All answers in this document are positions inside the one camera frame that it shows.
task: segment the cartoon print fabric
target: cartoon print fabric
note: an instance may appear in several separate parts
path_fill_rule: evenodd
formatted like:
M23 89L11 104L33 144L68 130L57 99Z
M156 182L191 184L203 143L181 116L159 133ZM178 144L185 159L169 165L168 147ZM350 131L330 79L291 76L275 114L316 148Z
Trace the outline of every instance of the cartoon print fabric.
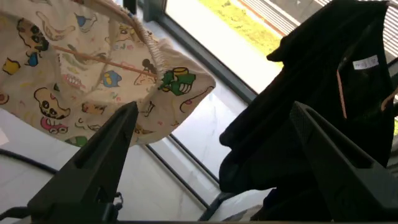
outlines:
M104 6L131 16L107 0L0 2L0 108L78 147L131 101L139 107L131 145L158 141L181 124L214 79L135 17Z

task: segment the brown trim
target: brown trim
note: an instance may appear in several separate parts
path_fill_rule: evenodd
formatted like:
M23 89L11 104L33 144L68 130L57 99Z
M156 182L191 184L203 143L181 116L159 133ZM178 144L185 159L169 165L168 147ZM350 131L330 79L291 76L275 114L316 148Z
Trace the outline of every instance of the brown trim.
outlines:
M267 25L269 25L274 31L276 31L279 35L282 37L286 36L284 32L282 32L280 29L278 29L276 26L274 26L271 22L269 22L266 18L262 17L256 10L251 8L249 5L247 5L244 1L238 0L239 3L241 3L246 9L249 9L251 12L253 12L258 18L260 18L263 22L265 22Z

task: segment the white tag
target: white tag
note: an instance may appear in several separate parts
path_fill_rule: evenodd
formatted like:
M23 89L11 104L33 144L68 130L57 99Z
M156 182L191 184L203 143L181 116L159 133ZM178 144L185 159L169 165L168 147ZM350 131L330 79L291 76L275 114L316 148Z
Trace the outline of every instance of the white tag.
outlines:
M377 55L373 55L372 57L353 62L353 65L355 70L367 69L379 65L379 59Z

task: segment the black cloth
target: black cloth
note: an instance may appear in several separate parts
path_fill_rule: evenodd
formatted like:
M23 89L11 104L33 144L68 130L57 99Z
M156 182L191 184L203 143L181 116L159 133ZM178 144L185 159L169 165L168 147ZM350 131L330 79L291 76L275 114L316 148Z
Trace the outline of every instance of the black cloth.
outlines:
M231 148L220 167L223 192L299 186L311 178L289 121L294 101L315 109L387 165L394 120L392 102L380 110L393 91L382 41L386 11L385 1L334 0L281 40L267 58L283 62L282 71L220 136L220 143ZM379 65L354 69L354 61L374 55ZM338 68L348 119L340 103Z

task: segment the tile floor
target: tile floor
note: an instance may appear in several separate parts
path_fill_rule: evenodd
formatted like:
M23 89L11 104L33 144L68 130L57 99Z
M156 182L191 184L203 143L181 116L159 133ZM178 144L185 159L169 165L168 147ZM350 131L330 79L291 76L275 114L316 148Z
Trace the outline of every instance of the tile floor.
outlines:
M146 24L159 37L169 37L156 23ZM186 51L173 40L176 49ZM246 107L235 94L217 80L216 89L174 134L218 175L218 167L229 150L218 136ZM0 110L0 147L39 162L61 168L78 148L35 130L6 111ZM152 147L205 199L219 194L215 185L185 154L167 138ZM25 164L0 157L0 212L24 206L51 178ZM130 148L119 183L124 197L120 220L197 220L204 207L144 147ZM222 220L261 203L267 191L250 191L226 201L212 220ZM7 219L2 223L12 223Z

